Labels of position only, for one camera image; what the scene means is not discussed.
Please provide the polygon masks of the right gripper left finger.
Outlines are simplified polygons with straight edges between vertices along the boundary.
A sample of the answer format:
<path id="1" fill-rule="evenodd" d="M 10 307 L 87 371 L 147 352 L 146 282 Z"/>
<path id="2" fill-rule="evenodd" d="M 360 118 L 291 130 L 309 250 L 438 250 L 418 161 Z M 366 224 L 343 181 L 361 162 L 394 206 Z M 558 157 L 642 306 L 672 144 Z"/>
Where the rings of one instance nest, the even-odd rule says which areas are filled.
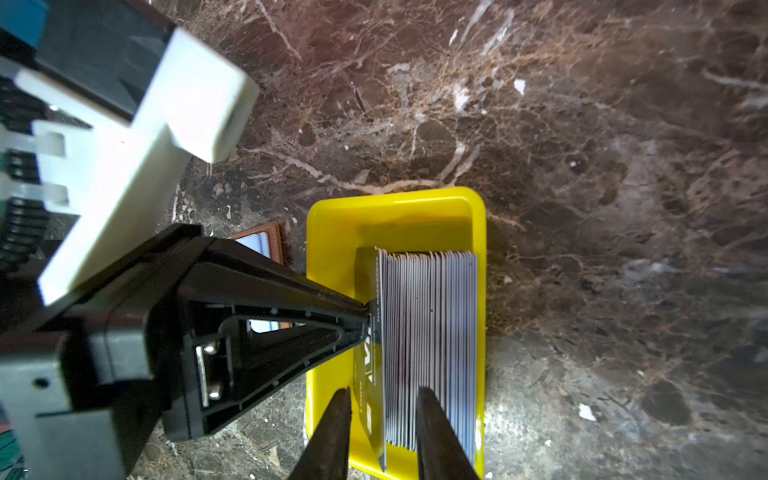
<path id="1" fill-rule="evenodd" d="M 296 479 L 345 480 L 348 477 L 351 391 L 337 390 L 288 477 Z"/>

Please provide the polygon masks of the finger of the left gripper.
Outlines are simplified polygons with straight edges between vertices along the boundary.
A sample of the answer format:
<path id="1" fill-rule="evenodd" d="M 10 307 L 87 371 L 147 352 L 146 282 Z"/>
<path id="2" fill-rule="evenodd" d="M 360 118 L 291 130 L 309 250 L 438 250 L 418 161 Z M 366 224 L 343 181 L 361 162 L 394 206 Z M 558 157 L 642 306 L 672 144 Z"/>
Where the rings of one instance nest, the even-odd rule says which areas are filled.
<path id="1" fill-rule="evenodd" d="M 366 337 L 366 312 L 185 311 L 180 370 L 162 423 L 179 442 L 212 435 Z"/>
<path id="2" fill-rule="evenodd" d="M 368 325 L 364 304 L 233 240 L 212 241 L 181 281 L 178 298 L 246 319 L 318 327 Z"/>

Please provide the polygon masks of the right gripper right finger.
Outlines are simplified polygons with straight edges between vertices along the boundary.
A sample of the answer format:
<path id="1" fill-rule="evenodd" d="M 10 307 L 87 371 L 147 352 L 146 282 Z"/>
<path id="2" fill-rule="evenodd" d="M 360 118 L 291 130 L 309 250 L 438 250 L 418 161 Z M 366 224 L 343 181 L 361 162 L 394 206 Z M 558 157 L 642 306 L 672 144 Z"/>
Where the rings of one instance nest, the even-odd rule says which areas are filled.
<path id="1" fill-rule="evenodd" d="M 435 393 L 420 387 L 416 405 L 418 478 L 478 479 Z"/>

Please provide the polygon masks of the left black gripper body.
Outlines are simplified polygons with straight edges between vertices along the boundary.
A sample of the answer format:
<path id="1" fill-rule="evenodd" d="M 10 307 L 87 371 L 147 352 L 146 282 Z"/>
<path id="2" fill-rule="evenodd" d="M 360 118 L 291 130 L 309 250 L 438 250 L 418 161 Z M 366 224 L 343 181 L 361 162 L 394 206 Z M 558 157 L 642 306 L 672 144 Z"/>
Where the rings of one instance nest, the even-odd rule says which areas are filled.
<path id="1" fill-rule="evenodd" d="M 203 254 L 170 226 L 1 338 L 1 404 L 30 479 L 123 479 L 183 379 L 175 292 Z"/>

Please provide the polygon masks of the brown leather card holder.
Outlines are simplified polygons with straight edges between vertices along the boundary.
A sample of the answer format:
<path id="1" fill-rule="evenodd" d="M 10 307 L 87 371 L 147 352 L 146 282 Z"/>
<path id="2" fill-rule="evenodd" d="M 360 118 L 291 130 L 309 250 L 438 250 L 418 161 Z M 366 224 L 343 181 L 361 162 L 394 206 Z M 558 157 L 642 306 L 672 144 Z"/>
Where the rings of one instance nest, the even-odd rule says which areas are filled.
<path id="1" fill-rule="evenodd" d="M 278 264 L 284 264 L 281 231 L 277 222 L 272 221 L 241 231 L 233 235 L 231 239 Z M 249 321 L 250 330 L 257 334 L 289 329 L 290 327 L 291 324 L 287 322 Z"/>

